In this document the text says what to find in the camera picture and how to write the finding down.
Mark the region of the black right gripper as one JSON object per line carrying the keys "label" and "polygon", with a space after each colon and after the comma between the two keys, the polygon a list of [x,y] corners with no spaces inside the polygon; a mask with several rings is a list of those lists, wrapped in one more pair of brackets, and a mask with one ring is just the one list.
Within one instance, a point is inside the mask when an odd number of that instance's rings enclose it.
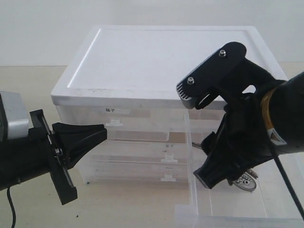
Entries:
{"label": "black right gripper", "polygon": [[207,189],[223,180],[235,181],[248,169],[272,160],[275,152],[266,132],[268,102],[274,90],[283,83],[269,72],[245,59],[229,77],[229,82],[245,82],[256,88],[254,93],[236,93],[227,83],[218,87],[228,99],[225,114],[217,132],[206,137],[201,147],[206,154],[202,166],[193,175]]}

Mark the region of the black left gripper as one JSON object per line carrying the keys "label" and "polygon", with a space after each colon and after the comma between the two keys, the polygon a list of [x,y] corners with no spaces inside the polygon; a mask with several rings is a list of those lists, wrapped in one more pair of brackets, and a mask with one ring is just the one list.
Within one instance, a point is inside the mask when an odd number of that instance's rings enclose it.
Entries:
{"label": "black left gripper", "polygon": [[38,147],[46,153],[51,179],[61,204],[66,205],[77,199],[77,190],[67,168],[73,168],[89,151],[106,141],[107,130],[103,124],[54,123],[52,128],[58,146],[44,117],[43,110],[31,111],[30,117],[33,127],[42,134]]}

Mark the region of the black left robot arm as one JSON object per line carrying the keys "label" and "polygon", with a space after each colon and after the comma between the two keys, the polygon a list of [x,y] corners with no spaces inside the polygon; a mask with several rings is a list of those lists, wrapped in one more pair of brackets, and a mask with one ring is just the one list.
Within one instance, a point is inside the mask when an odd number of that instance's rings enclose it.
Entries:
{"label": "black left robot arm", "polygon": [[48,126],[43,110],[30,112],[33,127],[25,137],[0,138],[0,188],[49,173],[62,205],[77,199],[68,173],[89,151],[107,139],[103,124]]}

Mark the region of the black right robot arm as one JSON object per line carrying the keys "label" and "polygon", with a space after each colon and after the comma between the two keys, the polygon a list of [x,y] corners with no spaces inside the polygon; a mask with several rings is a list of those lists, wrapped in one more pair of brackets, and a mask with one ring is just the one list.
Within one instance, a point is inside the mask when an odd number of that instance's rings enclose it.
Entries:
{"label": "black right robot arm", "polygon": [[194,171],[206,188],[304,150],[303,74],[278,80],[246,58],[211,57],[191,76],[199,97],[226,101],[218,130],[201,143],[207,159]]}

